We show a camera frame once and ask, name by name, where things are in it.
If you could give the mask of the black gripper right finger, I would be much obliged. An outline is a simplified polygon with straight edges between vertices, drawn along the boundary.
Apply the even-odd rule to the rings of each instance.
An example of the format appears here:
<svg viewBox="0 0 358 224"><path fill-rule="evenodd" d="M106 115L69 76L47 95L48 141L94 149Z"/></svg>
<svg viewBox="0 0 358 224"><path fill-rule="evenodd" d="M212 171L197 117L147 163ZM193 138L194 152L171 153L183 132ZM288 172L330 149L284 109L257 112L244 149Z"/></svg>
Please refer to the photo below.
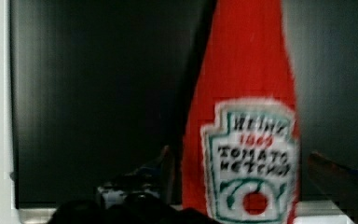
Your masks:
<svg viewBox="0 0 358 224"><path fill-rule="evenodd" d="M320 153L307 159L308 174L317 189L358 224L358 169L338 164Z"/></svg>

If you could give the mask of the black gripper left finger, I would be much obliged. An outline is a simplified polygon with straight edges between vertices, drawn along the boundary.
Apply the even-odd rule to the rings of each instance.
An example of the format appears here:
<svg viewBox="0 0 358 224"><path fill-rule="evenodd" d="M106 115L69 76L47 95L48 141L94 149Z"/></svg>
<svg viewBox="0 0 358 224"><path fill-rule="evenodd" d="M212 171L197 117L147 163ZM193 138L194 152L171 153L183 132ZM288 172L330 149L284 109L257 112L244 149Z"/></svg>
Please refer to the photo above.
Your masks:
<svg viewBox="0 0 358 224"><path fill-rule="evenodd" d="M96 201L102 208L123 204L132 193L149 193L164 203L172 201L175 179L175 156L169 146L152 161L135 170L116 175L97 188Z"/></svg>

